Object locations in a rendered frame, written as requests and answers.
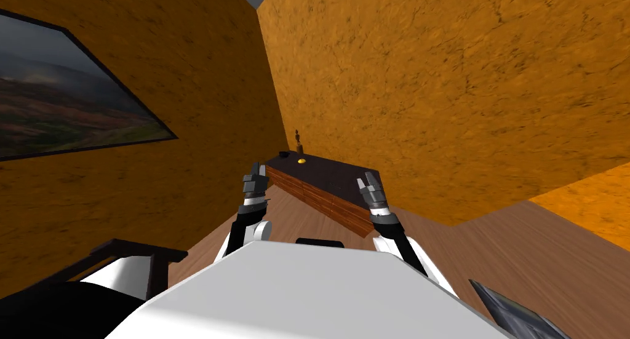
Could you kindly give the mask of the brown wooden sideboard dark top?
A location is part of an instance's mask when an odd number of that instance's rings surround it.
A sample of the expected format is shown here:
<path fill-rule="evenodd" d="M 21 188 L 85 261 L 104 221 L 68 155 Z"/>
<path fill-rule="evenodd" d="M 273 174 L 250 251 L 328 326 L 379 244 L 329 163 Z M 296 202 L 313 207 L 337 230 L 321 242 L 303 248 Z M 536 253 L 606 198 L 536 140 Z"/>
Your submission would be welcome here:
<path fill-rule="evenodd" d="M 357 179 L 364 179 L 365 173 L 371 172 L 380 181 L 379 172 L 305 154 L 297 130 L 295 139 L 295 151 L 280 151 L 265 162 L 271 182 L 352 233 L 367 237 L 374 228 Z"/>

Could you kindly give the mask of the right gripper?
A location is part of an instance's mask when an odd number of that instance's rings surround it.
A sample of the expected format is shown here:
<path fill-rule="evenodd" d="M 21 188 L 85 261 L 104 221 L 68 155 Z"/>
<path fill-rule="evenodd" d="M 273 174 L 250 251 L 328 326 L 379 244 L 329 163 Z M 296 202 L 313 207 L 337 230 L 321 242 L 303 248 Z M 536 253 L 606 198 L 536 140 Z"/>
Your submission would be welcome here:
<path fill-rule="evenodd" d="M 372 172 L 366 172 L 365 177 L 368 186 L 365 185 L 363 179 L 358 178 L 357 184 L 359 192 L 362 193 L 364 201 L 367 203 L 370 210 L 373 209 L 389 209 L 387 198 L 383 187 L 379 180 L 373 175 Z"/>

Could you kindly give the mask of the framed landscape picture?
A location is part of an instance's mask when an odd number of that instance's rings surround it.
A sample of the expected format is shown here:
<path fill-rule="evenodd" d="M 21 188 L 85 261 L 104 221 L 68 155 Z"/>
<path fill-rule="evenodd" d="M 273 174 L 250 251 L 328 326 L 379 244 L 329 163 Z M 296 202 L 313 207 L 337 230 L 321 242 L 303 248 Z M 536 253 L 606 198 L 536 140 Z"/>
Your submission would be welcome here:
<path fill-rule="evenodd" d="M 0 161 L 174 139 L 69 30 L 0 9 Z"/>

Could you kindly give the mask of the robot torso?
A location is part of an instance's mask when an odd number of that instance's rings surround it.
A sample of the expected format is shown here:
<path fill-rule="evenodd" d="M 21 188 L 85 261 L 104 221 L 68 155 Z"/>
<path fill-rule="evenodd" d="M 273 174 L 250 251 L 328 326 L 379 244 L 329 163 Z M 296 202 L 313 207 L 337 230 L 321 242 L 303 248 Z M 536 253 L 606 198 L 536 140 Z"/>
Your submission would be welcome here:
<path fill-rule="evenodd" d="M 106 339 L 514 339 L 395 255 L 255 241 Z"/>

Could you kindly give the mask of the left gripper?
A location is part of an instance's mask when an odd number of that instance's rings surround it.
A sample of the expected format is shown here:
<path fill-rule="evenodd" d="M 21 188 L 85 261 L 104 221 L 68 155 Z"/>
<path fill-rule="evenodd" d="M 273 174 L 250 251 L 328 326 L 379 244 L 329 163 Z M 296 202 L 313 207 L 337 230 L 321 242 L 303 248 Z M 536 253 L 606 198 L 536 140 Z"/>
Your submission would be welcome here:
<path fill-rule="evenodd" d="M 243 193 L 246 199 L 263 197 L 269 182 L 269 178 L 266 176 L 266 166 L 254 162 L 250 174 L 244 175 L 242 181 L 244 182 Z"/>

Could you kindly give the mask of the dark wooden chair white seat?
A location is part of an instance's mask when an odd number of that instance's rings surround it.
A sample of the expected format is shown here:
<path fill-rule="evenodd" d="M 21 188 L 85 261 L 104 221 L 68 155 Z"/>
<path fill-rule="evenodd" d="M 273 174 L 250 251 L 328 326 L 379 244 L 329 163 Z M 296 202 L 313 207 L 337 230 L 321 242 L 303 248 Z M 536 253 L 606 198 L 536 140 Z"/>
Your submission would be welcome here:
<path fill-rule="evenodd" d="M 168 289 L 169 264 L 187 256 L 183 250 L 111 239 L 27 289 L 43 289 L 76 278 L 148 301 Z"/>

